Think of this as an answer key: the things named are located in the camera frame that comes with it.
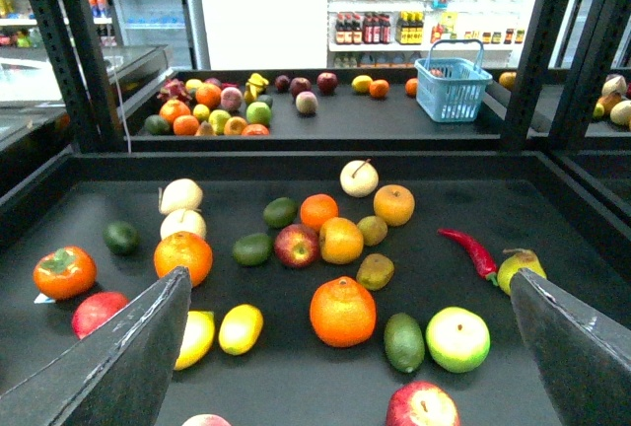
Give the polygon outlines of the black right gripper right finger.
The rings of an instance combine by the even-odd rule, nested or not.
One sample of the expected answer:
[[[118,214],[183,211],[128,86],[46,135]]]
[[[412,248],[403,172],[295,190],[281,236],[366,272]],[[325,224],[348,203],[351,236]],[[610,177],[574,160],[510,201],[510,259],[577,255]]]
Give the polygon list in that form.
[[[561,423],[628,425],[630,330],[528,269],[511,303]]]

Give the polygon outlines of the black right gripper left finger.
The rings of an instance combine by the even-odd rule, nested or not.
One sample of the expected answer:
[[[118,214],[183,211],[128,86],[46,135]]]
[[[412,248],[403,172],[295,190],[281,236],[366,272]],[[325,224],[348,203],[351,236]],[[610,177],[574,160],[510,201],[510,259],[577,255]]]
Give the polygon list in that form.
[[[1,397],[4,425],[153,425],[190,304],[184,267]]]

